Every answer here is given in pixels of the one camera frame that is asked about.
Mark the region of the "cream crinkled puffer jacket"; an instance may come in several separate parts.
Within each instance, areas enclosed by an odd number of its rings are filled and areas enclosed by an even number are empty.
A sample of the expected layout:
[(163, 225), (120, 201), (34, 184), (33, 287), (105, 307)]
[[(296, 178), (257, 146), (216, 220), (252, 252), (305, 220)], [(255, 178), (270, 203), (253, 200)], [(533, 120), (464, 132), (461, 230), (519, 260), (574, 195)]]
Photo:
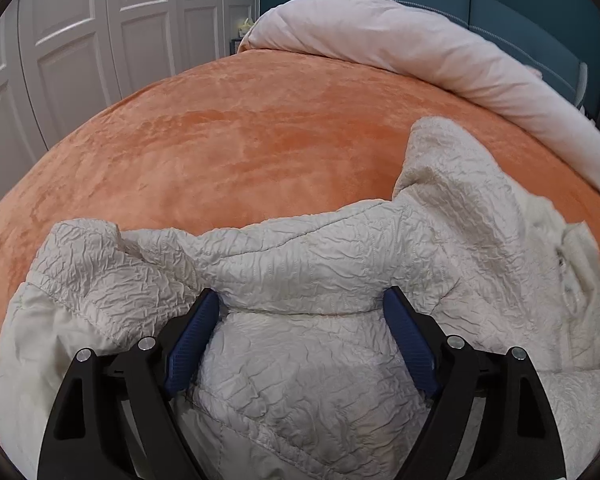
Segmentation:
[(33, 478), (71, 358), (224, 304), (176, 416), (224, 479), (387, 479), (427, 416), (381, 314), (388, 287), (474, 347), (525, 348), (576, 478), (600, 449), (600, 252), (466, 130), (415, 122), (391, 200), (199, 236), (55, 224), (0, 336), (0, 443)]

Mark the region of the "orange velvet bed cover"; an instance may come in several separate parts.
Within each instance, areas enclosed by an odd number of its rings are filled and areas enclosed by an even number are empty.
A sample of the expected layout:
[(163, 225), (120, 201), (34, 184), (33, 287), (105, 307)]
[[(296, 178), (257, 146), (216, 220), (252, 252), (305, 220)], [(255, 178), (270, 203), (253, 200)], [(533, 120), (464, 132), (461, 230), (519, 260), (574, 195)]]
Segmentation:
[(450, 118), (527, 191), (585, 222), (600, 194), (531, 134), (419, 79), (262, 50), (150, 84), (47, 152), (0, 201), (0, 333), (50, 228), (74, 218), (193, 234), (389, 198), (411, 126)]

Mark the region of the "white panelled wardrobe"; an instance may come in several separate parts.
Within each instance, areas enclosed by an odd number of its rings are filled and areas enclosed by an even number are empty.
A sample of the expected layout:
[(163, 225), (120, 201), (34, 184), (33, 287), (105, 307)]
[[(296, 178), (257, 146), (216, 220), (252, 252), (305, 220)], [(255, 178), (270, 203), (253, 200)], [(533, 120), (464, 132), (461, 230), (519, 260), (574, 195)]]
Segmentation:
[(228, 55), (259, 0), (12, 0), (0, 17), (0, 200), (56, 143)]

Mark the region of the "pale pink rolled duvet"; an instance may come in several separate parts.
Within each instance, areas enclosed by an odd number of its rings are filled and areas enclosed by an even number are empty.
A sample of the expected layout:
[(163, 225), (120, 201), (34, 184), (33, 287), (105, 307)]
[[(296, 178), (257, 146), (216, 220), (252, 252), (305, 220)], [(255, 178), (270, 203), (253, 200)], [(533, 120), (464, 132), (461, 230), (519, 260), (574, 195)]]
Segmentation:
[(239, 45), (358, 63), (452, 92), (528, 131), (600, 191), (600, 131), (492, 42), (444, 16), (393, 0), (291, 0)]

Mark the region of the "teal upholstered headboard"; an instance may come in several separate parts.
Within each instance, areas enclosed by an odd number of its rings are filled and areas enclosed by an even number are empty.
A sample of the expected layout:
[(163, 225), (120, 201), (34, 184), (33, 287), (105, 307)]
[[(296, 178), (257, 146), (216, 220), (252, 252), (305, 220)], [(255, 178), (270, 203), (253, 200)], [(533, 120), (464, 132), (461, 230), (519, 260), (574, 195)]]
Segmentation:
[(590, 116), (600, 111), (600, 11), (592, 0), (396, 1), (483, 36)]

